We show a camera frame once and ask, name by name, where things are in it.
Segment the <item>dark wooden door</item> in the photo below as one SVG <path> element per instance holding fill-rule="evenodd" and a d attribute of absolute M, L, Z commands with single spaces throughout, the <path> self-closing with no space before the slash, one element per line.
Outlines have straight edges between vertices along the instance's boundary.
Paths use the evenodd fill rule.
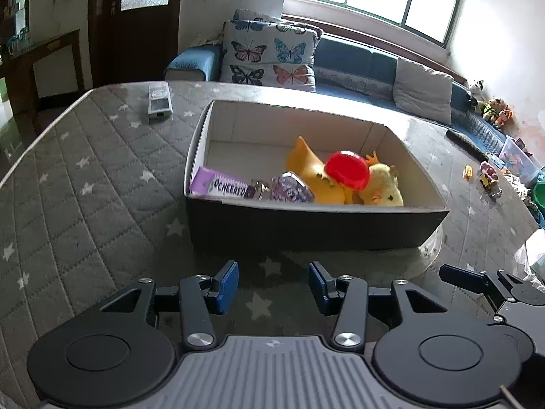
<path fill-rule="evenodd" d="M 88 0 L 92 82 L 162 80 L 177 55 L 181 0 Z"/>

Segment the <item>black remote control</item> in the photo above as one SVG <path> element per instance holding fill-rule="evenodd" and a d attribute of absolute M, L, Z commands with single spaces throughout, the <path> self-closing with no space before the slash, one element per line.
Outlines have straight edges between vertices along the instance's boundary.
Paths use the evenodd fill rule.
<path fill-rule="evenodd" d="M 472 158 L 478 160 L 480 163 L 488 160 L 486 154 L 464 134 L 461 134 L 453 129 L 447 129 L 445 132 L 445 137 L 448 138 L 450 142 L 457 145 L 457 147 L 469 154 Z"/>

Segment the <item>grey cardboard box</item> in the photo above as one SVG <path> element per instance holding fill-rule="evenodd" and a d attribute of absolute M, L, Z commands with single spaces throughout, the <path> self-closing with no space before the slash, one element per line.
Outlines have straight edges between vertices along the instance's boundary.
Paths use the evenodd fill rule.
<path fill-rule="evenodd" d="M 370 116 L 221 100 L 195 129 L 184 195 L 200 249 L 411 248 L 449 211 L 402 139 Z"/>

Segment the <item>orange dinosaur toy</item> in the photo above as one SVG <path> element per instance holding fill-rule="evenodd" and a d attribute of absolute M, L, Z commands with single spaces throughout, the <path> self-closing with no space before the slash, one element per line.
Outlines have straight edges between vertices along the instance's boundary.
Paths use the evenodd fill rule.
<path fill-rule="evenodd" d="M 286 169 L 295 173 L 314 195 L 318 204 L 345 204 L 344 188 L 325 173 L 324 163 L 309 148 L 305 139 L 298 137 L 286 158 Z"/>

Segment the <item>yellow plush chick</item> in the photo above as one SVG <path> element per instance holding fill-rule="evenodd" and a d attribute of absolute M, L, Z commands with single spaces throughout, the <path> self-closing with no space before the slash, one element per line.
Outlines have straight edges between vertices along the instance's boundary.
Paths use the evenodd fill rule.
<path fill-rule="evenodd" d="M 370 171 L 370 181 L 356 192 L 364 205 L 403 207 L 404 199 L 398 186 L 398 171 L 394 165 L 382 164 L 376 152 L 365 156 Z"/>

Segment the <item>stuffed toys pile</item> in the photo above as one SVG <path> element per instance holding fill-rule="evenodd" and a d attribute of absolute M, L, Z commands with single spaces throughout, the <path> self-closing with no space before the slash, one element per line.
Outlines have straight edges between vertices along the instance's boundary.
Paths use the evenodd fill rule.
<path fill-rule="evenodd" d="M 474 81 L 469 86 L 469 102 L 473 111 L 495 129 L 502 131 L 514 116 L 514 111 L 501 98 L 484 97 L 484 80 Z"/>

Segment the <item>green plastic bowl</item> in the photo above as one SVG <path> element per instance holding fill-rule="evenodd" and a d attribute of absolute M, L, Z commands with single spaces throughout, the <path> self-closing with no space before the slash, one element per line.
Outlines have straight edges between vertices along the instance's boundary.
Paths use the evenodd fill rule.
<path fill-rule="evenodd" d="M 538 206 L 542 215 L 545 215 L 545 182 L 540 181 L 531 189 L 532 201 Z"/>

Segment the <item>wooden side table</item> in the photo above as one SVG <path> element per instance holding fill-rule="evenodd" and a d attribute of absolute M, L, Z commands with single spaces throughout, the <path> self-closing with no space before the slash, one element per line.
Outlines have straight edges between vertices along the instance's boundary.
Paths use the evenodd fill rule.
<path fill-rule="evenodd" d="M 41 112 L 66 107 L 86 91 L 79 31 L 35 43 L 3 58 L 1 78 L 18 126 L 40 135 Z"/>

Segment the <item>grey sofa cushion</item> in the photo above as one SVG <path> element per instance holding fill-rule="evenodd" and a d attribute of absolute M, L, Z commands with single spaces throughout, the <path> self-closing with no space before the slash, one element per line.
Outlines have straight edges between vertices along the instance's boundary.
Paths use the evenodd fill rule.
<path fill-rule="evenodd" d="M 398 57 L 393 101 L 408 113 L 450 125 L 453 81 L 444 72 Z"/>

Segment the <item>red ball toy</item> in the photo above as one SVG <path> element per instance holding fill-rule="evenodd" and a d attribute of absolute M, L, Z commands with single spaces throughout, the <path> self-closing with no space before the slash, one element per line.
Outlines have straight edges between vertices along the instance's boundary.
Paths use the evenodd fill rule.
<path fill-rule="evenodd" d="M 353 151 L 336 151 L 324 164 L 324 171 L 340 185 L 358 191 L 370 182 L 367 161 Z"/>

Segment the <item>crumpled plastic bag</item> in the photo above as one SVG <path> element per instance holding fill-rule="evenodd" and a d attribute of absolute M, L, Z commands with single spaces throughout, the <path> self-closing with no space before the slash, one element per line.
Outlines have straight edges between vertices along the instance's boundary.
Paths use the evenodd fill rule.
<path fill-rule="evenodd" d="M 514 255 L 517 272 L 523 279 L 539 288 L 544 285 L 545 236 L 542 228 L 536 230 Z"/>

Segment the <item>shelf with items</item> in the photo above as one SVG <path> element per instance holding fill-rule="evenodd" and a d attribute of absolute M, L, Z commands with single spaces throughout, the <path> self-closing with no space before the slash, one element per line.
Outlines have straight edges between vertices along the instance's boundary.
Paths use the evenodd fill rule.
<path fill-rule="evenodd" d="M 1 54 L 8 54 L 8 44 L 29 31 L 29 0 L 1 0 Z"/>

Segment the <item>purple cheers card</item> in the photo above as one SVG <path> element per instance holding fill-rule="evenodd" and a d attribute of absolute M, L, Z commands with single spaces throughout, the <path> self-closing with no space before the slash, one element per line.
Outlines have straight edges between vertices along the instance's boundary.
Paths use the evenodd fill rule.
<path fill-rule="evenodd" d="M 217 198 L 253 198 L 253 186 L 213 169 L 200 167 L 190 184 L 194 195 Z"/>

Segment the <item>grey quilted star cover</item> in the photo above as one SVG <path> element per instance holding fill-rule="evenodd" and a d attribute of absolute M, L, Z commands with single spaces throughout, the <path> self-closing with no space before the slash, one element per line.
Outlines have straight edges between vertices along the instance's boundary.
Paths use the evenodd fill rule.
<path fill-rule="evenodd" d="M 27 373 L 33 343 L 48 331 L 142 277 L 178 283 L 211 273 L 221 253 L 191 245 L 183 178 L 191 136 L 214 99 L 287 103 L 366 116 L 389 126 L 429 172 L 449 214 L 424 246 L 401 251 L 241 255 L 239 289 L 219 334 L 327 334 L 307 285 L 307 265 L 351 273 L 374 286 L 413 280 L 479 319 L 483 297 L 439 279 L 442 264 L 523 275 L 516 250 L 537 224 L 511 186 L 490 199 L 463 180 L 470 157 L 441 126 L 372 104 L 322 94 L 175 82 L 174 113 L 150 123 L 148 87 L 127 83 L 92 90 L 62 113 L 19 157 L 1 184 L 1 402 L 33 408 Z"/>

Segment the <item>clear glitter cube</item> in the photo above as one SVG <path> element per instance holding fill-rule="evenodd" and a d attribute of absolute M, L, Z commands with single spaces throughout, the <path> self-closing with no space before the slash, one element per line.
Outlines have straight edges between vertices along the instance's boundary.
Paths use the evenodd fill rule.
<path fill-rule="evenodd" d="M 295 173 L 288 171 L 270 180 L 252 179 L 256 189 L 254 198 L 289 203 L 313 203 L 315 196 L 308 185 Z"/>

